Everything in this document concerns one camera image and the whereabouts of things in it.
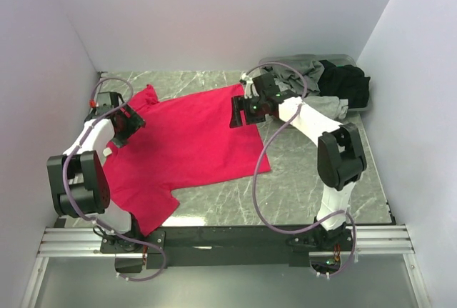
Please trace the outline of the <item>red t-shirt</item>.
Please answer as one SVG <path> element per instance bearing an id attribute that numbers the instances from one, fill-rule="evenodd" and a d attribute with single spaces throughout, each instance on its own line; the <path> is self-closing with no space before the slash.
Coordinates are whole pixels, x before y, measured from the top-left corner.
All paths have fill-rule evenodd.
<path id="1" fill-rule="evenodd" d="M 231 129 L 231 98 L 241 84 L 159 101 L 152 85 L 136 94 L 130 106 L 146 126 L 115 149 L 104 164 L 111 199 L 132 213 L 146 236 L 178 208 L 175 189 L 249 177 L 259 166 L 269 172 L 254 125 Z"/>

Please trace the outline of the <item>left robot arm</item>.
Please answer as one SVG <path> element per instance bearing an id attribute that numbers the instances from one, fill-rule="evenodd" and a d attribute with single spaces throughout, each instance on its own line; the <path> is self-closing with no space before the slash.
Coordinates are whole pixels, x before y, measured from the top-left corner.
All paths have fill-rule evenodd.
<path id="1" fill-rule="evenodd" d="M 99 93 L 89 106 L 77 140 L 47 160 L 54 210 L 60 217 L 91 223 L 102 246 L 112 252 L 135 252 L 143 242 L 139 223 L 111 199 L 103 165 L 146 122 L 115 91 Z"/>

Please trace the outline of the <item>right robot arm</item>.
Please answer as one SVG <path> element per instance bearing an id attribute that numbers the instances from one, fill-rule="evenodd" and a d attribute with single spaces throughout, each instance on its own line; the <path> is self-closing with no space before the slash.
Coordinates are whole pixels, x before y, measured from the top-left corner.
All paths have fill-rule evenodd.
<path id="1" fill-rule="evenodd" d="M 229 126 L 258 124 L 271 115 L 284 126 L 292 126 L 317 148 L 317 172 L 323 182 L 321 205 L 316 221 L 297 230 L 311 245 L 329 250 L 349 236 L 346 218 L 356 182 L 366 170 L 366 155 L 357 126 L 328 118 L 290 90 L 282 91 L 270 74 L 255 78 L 242 74 L 241 96 L 231 100 Z"/>

